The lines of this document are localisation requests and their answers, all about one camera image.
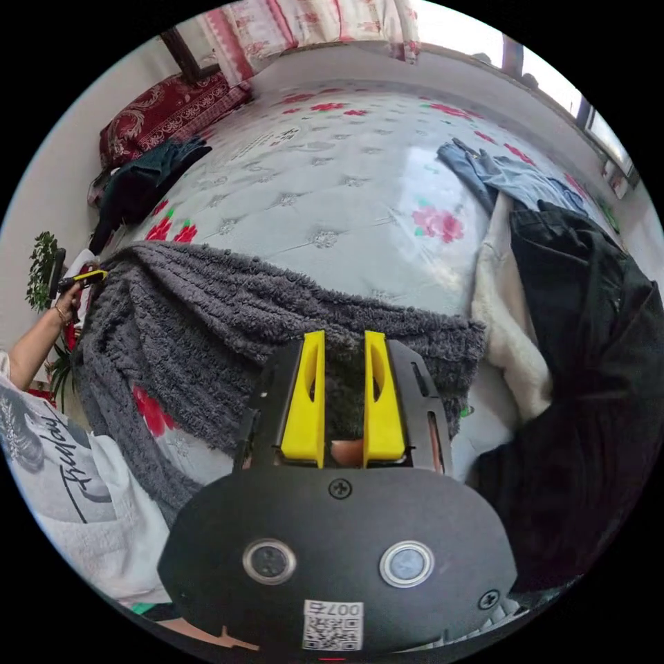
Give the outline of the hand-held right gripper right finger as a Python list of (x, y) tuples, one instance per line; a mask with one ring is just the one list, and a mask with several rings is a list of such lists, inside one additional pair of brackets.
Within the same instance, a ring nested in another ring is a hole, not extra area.
[(386, 337), (366, 331), (362, 464), (367, 468), (375, 463), (395, 463), (403, 458), (405, 448)]

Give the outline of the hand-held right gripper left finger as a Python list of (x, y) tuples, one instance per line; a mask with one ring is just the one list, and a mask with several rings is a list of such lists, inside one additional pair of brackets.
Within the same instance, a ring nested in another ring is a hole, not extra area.
[(280, 445), (288, 462), (324, 466), (325, 332), (304, 335)]

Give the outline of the person's left hand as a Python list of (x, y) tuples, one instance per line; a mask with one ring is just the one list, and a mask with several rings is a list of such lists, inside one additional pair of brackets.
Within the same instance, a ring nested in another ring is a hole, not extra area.
[(75, 282), (68, 290), (64, 291), (55, 302), (54, 308), (63, 325), (77, 321), (81, 290), (81, 284)]

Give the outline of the person's right hand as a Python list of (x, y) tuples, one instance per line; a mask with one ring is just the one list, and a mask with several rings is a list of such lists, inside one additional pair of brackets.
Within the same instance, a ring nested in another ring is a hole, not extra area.
[[(427, 414), (428, 446), (409, 448), (406, 462), (413, 468), (427, 468), (439, 474), (443, 473), (445, 464), (441, 450), (441, 431), (438, 427), (436, 414)], [(340, 467), (364, 468), (364, 439), (334, 440), (330, 442), (329, 452), (333, 461)]]

